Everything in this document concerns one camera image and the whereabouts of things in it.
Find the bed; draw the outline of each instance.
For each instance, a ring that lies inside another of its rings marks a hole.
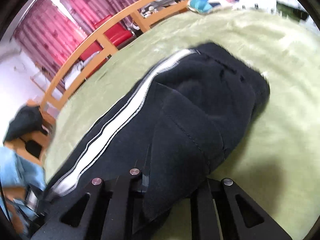
[[[297,23],[259,11],[225,8],[207,16],[184,12],[187,1],[144,19],[140,0],[113,16],[90,35],[59,70],[46,91],[41,110],[61,110],[55,134],[42,163],[46,180],[68,158],[91,125],[158,60],[173,52],[213,41],[270,83],[270,101],[231,156],[211,178],[232,178],[294,240],[302,240],[320,214],[320,135],[318,91],[320,38]],[[184,12],[156,22],[176,12]],[[144,34],[118,51],[103,33],[130,15]],[[57,100],[54,88],[81,53],[94,41],[103,45]],[[85,77],[112,55],[85,83]],[[177,204],[153,239],[191,239],[190,207]]]

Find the green bedsheet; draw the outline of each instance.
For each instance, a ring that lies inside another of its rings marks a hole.
[[[47,152],[47,180],[77,142],[158,60],[214,41],[270,83],[270,101],[231,156],[210,176],[231,177],[294,240],[320,214],[320,38],[259,11],[187,12],[163,21],[114,55],[62,109]],[[154,239],[191,239],[190,207],[178,203]]]

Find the wooden rail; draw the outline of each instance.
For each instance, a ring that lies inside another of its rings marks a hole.
[[[114,24],[121,21],[123,18],[127,16],[131,16],[135,23],[139,26],[139,28],[146,32],[150,30],[150,26],[159,20],[175,13],[183,10],[186,7],[187,1],[181,1],[178,4],[169,6],[155,14],[152,14],[148,18],[143,18],[139,9],[151,3],[155,0],[139,0],[127,8],[123,9],[121,12],[114,15],[108,21],[106,21],[103,25],[101,25],[97,30],[95,30],[89,37],[87,37],[81,45],[70,55],[68,60],[63,64],[60,70],[57,72],[55,77],[52,79],[50,86],[46,90],[44,94],[44,98],[40,104],[40,108],[42,110],[45,109],[46,104],[49,102],[57,109],[61,109],[64,104],[67,102],[69,97],[77,90],[77,88],[83,83],[86,76],[91,73],[97,65],[99,65],[107,56],[114,55],[118,49],[110,42],[110,40],[104,35],[105,31],[111,28]],[[54,89],[58,86],[60,80],[66,75],[68,70],[72,67],[74,62],[80,57],[80,55],[95,41],[98,41],[102,46],[103,50],[99,52],[82,70],[82,72],[77,76],[77,78],[73,81],[71,86],[63,93],[60,100],[56,100],[52,93]]]

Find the metal screw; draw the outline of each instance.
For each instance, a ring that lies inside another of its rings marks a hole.
[[[227,186],[231,186],[233,184],[233,180],[229,178],[223,179],[223,184]]]
[[[130,170],[130,174],[131,174],[131,175],[138,175],[139,172],[140,172],[140,171],[139,171],[139,169],[137,169],[137,168],[133,168],[133,169]]]
[[[94,178],[91,182],[92,182],[93,185],[99,185],[99,184],[101,184],[102,179]]]

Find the white side stripe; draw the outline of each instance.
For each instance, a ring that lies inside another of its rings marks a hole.
[[[80,176],[103,154],[118,131],[140,111],[154,77],[174,68],[179,63],[180,59],[195,52],[196,51],[189,49],[180,50],[153,70],[143,84],[137,88],[135,95],[123,111],[108,122],[108,125],[103,132],[101,133],[100,131],[100,136],[89,147],[86,147],[87,151],[84,151],[85,153],[83,152],[82,158],[78,159],[73,170],[69,172],[67,176],[63,177],[63,179],[58,180],[52,187],[52,190],[59,195],[66,195],[75,189]]]

